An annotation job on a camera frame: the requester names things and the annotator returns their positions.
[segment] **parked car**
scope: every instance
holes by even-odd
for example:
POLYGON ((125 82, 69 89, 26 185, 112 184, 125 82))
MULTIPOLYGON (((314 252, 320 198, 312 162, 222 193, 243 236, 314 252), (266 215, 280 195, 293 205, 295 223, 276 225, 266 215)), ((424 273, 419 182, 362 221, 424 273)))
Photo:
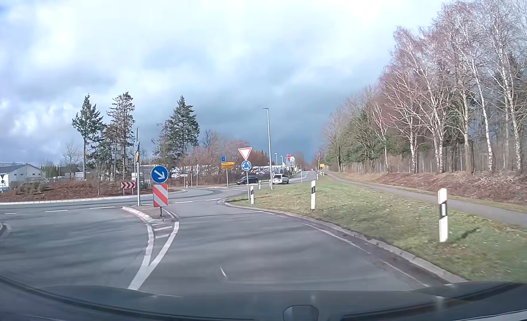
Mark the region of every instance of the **parked car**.
POLYGON ((275 174, 271 182, 273 184, 289 184, 289 178, 285 174, 275 174))
MULTIPOLYGON (((259 178, 257 176, 250 176, 249 177, 249 181, 250 181, 250 184, 251 183, 257 183, 257 182, 259 182, 259 178)), ((244 177, 236 180, 235 183, 238 184, 238 185, 245 185, 245 184, 247 184, 246 183, 246 177, 244 176, 244 177)))

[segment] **red sign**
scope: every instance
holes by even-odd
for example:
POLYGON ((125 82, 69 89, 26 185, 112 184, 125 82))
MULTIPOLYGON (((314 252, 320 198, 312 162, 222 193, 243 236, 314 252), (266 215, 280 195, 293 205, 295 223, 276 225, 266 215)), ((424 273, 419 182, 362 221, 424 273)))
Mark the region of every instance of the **red sign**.
POLYGON ((168 184, 153 185, 153 205, 154 207, 168 205, 168 184))
POLYGON ((238 149, 239 153, 242 155, 243 160, 247 161, 247 158, 250 156, 251 147, 244 147, 243 149, 238 149))
POLYGON ((121 188, 137 188, 137 182, 121 182, 121 188))

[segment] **blue sign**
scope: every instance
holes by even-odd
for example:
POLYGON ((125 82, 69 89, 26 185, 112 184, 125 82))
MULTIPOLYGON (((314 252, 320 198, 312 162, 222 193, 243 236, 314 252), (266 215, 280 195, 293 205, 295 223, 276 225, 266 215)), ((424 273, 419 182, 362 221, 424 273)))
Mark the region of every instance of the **blue sign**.
POLYGON ((150 177, 156 184, 162 184, 168 179, 168 170, 164 166, 154 166, 150 172, 150 177))
POLYGON ((251 170, 251 163, 250 163, 249 160, 245 160, 245 161, 242 162, 242 170, 244 170, 246 172, 251 170))

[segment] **white building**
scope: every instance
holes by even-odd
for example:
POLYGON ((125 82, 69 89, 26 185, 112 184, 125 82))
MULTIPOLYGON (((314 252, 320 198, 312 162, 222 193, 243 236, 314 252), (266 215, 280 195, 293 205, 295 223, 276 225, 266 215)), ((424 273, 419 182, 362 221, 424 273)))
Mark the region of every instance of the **white building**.
POLYGON ((41 169, 31 164, 0 167, 0 188, 10 187, 12 182, 24 182, 41 178, 41 169))

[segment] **street lamp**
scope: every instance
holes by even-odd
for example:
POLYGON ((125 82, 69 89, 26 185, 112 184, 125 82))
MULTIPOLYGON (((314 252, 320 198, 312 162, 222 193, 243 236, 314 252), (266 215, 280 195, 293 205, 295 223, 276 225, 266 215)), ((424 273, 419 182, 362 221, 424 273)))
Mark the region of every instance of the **street lamp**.
POLYGON ((263 108, 267 112, 267 142, 269 144, 269 187, 273 189, 273 173, 271 172, 271 134, 269 131, 269 108, 263 108))

